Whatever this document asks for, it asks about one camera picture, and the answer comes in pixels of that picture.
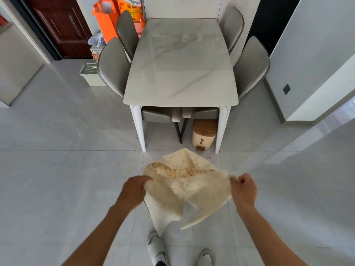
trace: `slipper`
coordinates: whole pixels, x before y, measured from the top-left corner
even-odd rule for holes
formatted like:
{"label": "slipper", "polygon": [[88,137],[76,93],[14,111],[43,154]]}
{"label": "slipper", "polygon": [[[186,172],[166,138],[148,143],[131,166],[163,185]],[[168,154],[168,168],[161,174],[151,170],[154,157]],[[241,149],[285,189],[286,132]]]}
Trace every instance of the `slipper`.
{"label": "slipper", "polygon": [[214,266],[214,255],[211,250],[204,249],[201,254],[198,256],[198,259],[195,263],[195,266]]}
{"label": "slipper", "polygon": [[149,237],[148,237],[148,253],[149,257],[152,260],[152,263],[154,266],[158,263],[157,255],[162,253],[165,257],[165,264],[166,266],[169,266],[169,259],[168,259],[168,254],[166,253],[165,246],[162,242],[162,240],[159,237],[159,234],[157,232],[153,232]]}

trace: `beige cloth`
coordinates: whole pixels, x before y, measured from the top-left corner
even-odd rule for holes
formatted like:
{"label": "beige cloth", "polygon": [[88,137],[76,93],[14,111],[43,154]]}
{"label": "beige cloth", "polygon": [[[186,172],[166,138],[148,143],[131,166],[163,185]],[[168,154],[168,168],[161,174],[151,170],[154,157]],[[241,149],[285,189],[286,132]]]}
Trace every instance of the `beige cloth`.
{"label": "beige cloth", "polygon": [[144,201],[159,235],[171,221],[182,218],[185,200],[199,212],[181,229],[201,222],[231,197],[228,172],[186,148],[149,164],[143,174],[153,178],[144,187]]}

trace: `dining table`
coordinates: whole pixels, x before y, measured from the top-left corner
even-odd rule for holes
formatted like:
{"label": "dining table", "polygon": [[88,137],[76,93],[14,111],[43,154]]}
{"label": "dining table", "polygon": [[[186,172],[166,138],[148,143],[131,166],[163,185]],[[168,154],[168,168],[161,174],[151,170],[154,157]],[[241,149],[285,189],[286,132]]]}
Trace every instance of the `dining table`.
{"label": "dining table", "polygon": [[123,102],[130,105],[143,152],[143,106],[218,107],[218,154],[238,94],[217,20],[149,19],[134,54]]}

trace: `gray leather chair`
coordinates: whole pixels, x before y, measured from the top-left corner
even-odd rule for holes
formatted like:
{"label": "gray leather chair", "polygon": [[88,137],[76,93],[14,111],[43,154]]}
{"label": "gray leather chair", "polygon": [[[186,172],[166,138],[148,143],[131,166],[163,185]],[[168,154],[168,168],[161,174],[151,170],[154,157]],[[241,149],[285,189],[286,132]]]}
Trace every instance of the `gray leather chair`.
{"label": "gray leather chair", "polygon": [[[260,41],[252,36],[247,41],[240,58],[233,67],[239,100],[264,79],[269,68],[269,54]],[[181,136],[189,118],[198,120],[217,119],[219,109],[218,107],[184,107],[182,117],[184,118],[184,124],[181,128]]]}
{"label": "gray leather chair", "polygon": [[244,18],[238,9],[230,6],[224,12],[219,26],[230,54],[244,29]]}
{"label": "gray leather chair", "polygon": [[127,52],[128,57],[132,62],[139,42],[139,37],[136,32],[136,27],[134,26],[132,16],[128,11],[124,11],[118,18],[116,32],[118,38],[122,42],[123,48]]}
{"label": "gray leather chair", "polygon": [[[131,64],[128,62],[122,43],[118,38],[112,38],[104,47],[97,66],[102,80],[123,98]],[[181,108],[143,106],[142,120],[160,123],[174,122],[176,133],[182,144],[181,133],[177,124],[181,120]]]}

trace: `hand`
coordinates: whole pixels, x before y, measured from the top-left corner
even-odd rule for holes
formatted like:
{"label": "hand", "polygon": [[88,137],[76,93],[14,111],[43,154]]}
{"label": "hand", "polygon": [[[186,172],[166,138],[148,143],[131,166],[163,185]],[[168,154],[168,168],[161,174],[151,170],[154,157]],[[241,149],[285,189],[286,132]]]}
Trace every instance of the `hand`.
{"label": "hand", "polygon": [[144,184],[149,180],[152,180],[152,178],[146,175],[137,175],[129,178],[126,183],[123,184],[117,203],[120,203],[121,206],[128,211],[140,205],[146,195]]}
{"label": "hand", "polygon": [[257,191],[250,175],[245,173],[238,177],[238,179],[232,177],[229,180],[232,189],[232,198],[237,207],[237,211],[245,208],[254,209]]}

